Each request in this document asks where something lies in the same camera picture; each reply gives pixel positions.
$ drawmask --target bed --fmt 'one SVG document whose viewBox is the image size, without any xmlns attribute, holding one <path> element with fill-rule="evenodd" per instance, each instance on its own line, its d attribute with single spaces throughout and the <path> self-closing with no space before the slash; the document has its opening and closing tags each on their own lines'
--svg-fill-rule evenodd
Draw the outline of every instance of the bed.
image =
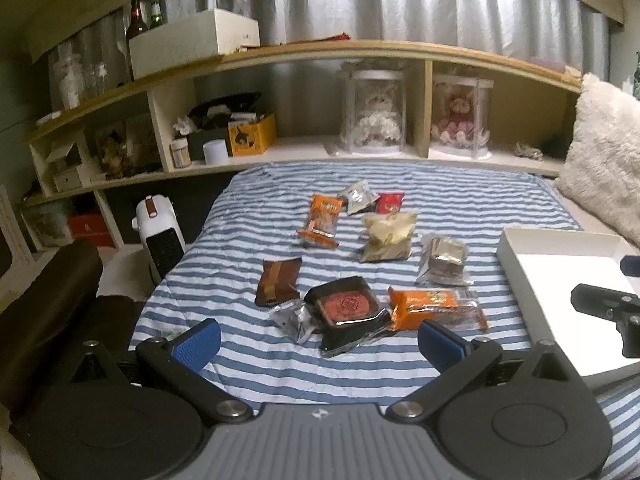
<svg viewBox="0 0 640 480">
<path fill-rule="evenodd" d="M 404 192 L 403 210 L 418 211 L 412 256 L 407 261 L 361 264 L 360 215 L 341 213 L 337 249 L 306 248 L 296 230 L 313 193 L 335 196 L 367 179 L 377 192 Z M 380 338 L 331 359 L 321 358 L 320 336 L 293 344 L 269 322 L 268 308 L 254 304 L 263 260 L 302 257 L 298 290 L 360 275 L 381 301 L 388 287 L 415 287 L 419 235 L 451 235 L 470 248 L 489 336 L 505 349 L 530 347 L 517 304 L 495 250 L 508 225 L 580 229 L 552 186 L 540 177 L 428 162 L 299 162 L 265 164 L 236 175 L 211 207 L 202 232 L 182 261 L 147 301 L 132 346 L 149 336 L 172 338 L 207 317 L 223 332 L 204 378 L 241 397 L 262 402 L 376 402 L 383 409 L 438 373 L 418 352 L 415 332 Z M 461 333 L 472 338 L 477 333 Z M 640 449 L 640 379 L 596 393 L 614 442 L 601 478 L 624 478 Z"/>
</svg>

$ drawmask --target white heater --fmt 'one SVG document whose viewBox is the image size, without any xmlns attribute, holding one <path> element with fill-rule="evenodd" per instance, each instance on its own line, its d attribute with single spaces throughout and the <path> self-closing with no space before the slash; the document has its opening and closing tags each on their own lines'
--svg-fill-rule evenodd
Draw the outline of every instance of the white heater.
<svg viewBox="0 0 640 480">
<path fill-rule="evenodd" d="M 184 238 L 174 206 L 163 195 L 149 195 L 138 203 L 131 226 L 140 233 L 151 275 L 158 285 L 184 255 Z"/>
</svg>

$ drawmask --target orange snack package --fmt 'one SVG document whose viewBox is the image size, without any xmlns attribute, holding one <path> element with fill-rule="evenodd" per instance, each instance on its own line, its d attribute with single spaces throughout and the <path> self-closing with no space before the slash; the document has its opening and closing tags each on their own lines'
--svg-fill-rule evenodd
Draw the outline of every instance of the orange snack package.
<svg viewBox="0 0 640 480">
<path fill-rule="evenodd" d="M 306 217 L 305 227 L 298 234 L 305 240 L 323 247 L 337 247 L 334 240 L 342 200 L 331 196 L 314 195 Z"/>
<path fill-rule="evenodd" d="M 394 311 L 391 315 L 393 330 L 418 330 L 425 319 L 462 328 L 489 327 L 477 297 L 468 290 L 430 288 L 428 290 L 393 290 L 389 299 Z"/>
</svg>

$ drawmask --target green bottle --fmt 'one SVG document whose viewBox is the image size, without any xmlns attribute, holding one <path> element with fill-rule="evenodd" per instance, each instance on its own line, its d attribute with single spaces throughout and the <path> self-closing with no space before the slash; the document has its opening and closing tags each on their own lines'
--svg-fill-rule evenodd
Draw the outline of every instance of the green bottle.
<svg viewBox="0 0 640 480">
<path fill-rule="evenodd" d="M 638 56 L 638 66 L 634 73 L 634 97 L 640 101 L 640 52 L 636 52 Z"/>
</svg>

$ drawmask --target snack package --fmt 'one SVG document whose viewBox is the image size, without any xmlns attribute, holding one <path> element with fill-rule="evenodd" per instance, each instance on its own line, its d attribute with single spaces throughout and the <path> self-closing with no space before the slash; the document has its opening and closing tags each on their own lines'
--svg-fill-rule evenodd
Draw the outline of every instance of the snack package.
<svg viewBox="0 0 640 480">
<path fill-rule="evenodd" d="M 314 195 L 306 217 L 304 229 L 298 234 L 318 246 L 337 247 L 334 240 L 342 200 L 324 195 Z"/>
<path fill-rule="evenodd" d="M 458 330 L 489 330 L 478 295 L 466 288 L 393 290 L 389 287 L 389 300 L 394 309 L 393 330 L 418 330 L 425 319 Z"/>
<path fill-rule="evenodd" d="M 308 340 L 313 331 L 318 328 L 318 322 L 302 300 L 286 301 L 273 307 L 268 314 L 269 318 L 298 344 Z"/>
<path fill-rule="evenodd" d="M 369 242 L 360 261 L 406 260 L 411 256 L 416 216 L 415 212 L 364 215 L 362 223 L 369 234 Z"/>
<path fill-rule="evenodd" d="M 391 326 L 391 314 L 359 276 L 315 286 L 305 301 L 322 324 L 324 357 L 347 352 Z"/>
<path fill-rule="evenodd" d="M 296 290 L 296 280 L 301 264 L 302 258 L 281 262 L 263 260 L 262 276 L 255 293 L 255 304 L 272 306 L 299 298 L 300 293 Z"/>
<path fill-rule="evenodd" d="M 404 193 L 382 193 L 376 205 L 376 213 L 388 214 L 397 213 L 402 207 Z"/>
<path fill-rule="evenodd" d="M 420 241 L 422 256 L 418 270 L 418 283 L 432 282 L 440 285 L 473 285 L 465 269 L 468 249 L 455 238 L 435 235 L 423 236 Z"/>
<path fill-rule="evenodd" d="M 366 180 L 361 180 L 344 188 L 338 193 L 338 198 L 347 201 L 347 215 L 353 215 L 372 206 L 378 199 L 378 194 L 369 188 Z"/>
</svg>

